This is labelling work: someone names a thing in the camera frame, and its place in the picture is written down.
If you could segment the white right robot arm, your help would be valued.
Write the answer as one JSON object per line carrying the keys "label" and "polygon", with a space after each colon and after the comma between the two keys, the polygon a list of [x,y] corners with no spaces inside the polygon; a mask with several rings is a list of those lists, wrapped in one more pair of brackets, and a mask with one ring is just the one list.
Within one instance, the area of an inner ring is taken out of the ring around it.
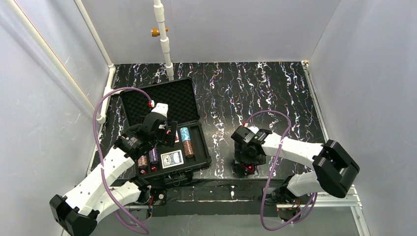
{"label": "white right robot arm", "polygon": [[277,202],[317,192],[345,198],[360,172],[358,164],[334,140],[324,144],[306,143],[283,138],[270,130],[242,125],[231,138],[235,142],[235,160],[240,164],[265,164],[266,157],[278,155],[311,169],[287,177],[280,187],[266,195]]}

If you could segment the brown poker chip stack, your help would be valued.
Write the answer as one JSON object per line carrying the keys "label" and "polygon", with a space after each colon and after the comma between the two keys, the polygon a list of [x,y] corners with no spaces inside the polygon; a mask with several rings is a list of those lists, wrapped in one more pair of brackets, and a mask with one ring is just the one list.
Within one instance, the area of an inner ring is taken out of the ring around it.
{"label": "brown poker chip stack", "polygon": [[194,150],[192,146],[192,142],[190,140],[183,141],[183,147],[185,152],[186,158],[192,158],[194,157]]}

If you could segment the red triangle dealer button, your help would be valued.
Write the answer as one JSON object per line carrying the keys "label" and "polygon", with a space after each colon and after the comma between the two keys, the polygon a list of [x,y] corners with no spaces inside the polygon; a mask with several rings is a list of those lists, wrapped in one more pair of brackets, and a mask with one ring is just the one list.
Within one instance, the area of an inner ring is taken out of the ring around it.
{"label": "red triangle dealer button", "polygon": [[243,172],[245,175],[253,175],[256,171],[256,166],[253,163],[251,164],[243,163],[241,164],[241,167],[243,168]]}

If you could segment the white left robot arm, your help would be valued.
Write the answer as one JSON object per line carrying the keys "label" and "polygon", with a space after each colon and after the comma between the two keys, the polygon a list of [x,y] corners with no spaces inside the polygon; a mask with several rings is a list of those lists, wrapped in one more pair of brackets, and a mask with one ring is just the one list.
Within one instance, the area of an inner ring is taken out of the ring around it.
{"label": "white left robot arm", "polygon": [[89,236],[99,221],[137,201],[149,184],[135,177],[115,190],[110,185],[139,157],[157,144],[172,147],[175,135],[167,132],[167,112],[153,109],[142,123],[126,130],[101,163],[87,177],[63,196],[49,202],[54,219],[71,236]]}

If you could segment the blue poker chip stack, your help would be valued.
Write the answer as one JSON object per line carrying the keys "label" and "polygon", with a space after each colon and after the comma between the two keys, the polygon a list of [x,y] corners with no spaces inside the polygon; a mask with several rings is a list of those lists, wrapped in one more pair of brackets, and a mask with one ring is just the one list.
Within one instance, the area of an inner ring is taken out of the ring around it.
{"label": "blue poker chip stack", "polygon": [[189,129],[187,127],[182,127],[180,129],[180,135],[183,142],[191,140]]}

